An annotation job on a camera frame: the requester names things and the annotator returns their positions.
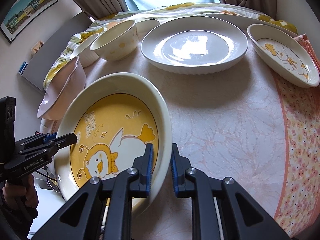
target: ceramic plate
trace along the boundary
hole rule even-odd
[[[72,102],[57,136],[70,132],[77,135],[77,143],[54,157],[66,200],[91,177],[109,179],[132,167],[148,142],[155,154],[151,194],[133,199],[132,211],[139,214],[154,200],[168,170],[172,130],[166,103],[151,82],[132,73],[98,79]]]
[[[141,43],[141,52],[151,64],[181,74],[225,70],[239,62],[247,48],[247,37],[239,28],[205,16],[166,22]]]
[[[282,28],[278,25],[274,25],[272,23],[268,23],[268,22],[265,22],[265,21],[262,21],[259,19],[253,19],[253,18],[244,17],[244,16],[240,16],[240,15],[233,15],[233,14],[223,14],[223,13],[206,13],[203,15],[218,18],[218,19],[230,22],[233,25],[240,28],[241,30],[246,30],[252,24],[264,24],[264,25],[274,27],[278,30],[281,30],[284,33],[288,34],[292,38],[295,38],[298,36],[297,34],[293,33],[292,31],[289,31],[289,30]]]
[[[289,35],[262,24],[248,27],[257,54],[292,84],[307,88],[319,85],[319,73],[309,54]]]

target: duck-patterned dish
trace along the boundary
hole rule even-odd
[[[91,177],[109,179],[132,167],[134,159],[144,154],[146,143],[153,144],[150,197],[132,201],[133,213],[143,212],[161,188],[172,149],[168,108],[156,87],[132,73],[98,79],[72,102],[57,136],[70,132],[77,135],[77,143],[54,157],[59,188],[66,200]]]
[[[261,24],[250,25],[248,35],[257,54],[284,79],[302,88],[319,85],[316,65],[305,49],[289,35]]]

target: picture frame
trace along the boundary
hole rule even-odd
[[[0,25],[2,34],[11,44],[29,23],[57,2],[58,0],[17,0]]]

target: pink floral tablecloth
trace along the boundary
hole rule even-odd
[[[319,88],[285,81],[259,58],[250,39],[244,59],[215,74],[162,71],[139,46],[119,62],[99,59],[85,72],[87,86],[115,72],[150,80],[168,105],[180,154],[208,176],[235,178],[290,236],[318,216]],[[134,218],[132,238],[191,240],[191,231],[191,200],[175,198],[169,172],[155,201]]]

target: blue object on shelf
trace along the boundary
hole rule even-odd
[[[22,73],[24,72],[24,70],[26,69],[26,67],[28,66],[27,62],[22,63],[20,69],[19,69],[19,73],[22,75]]]

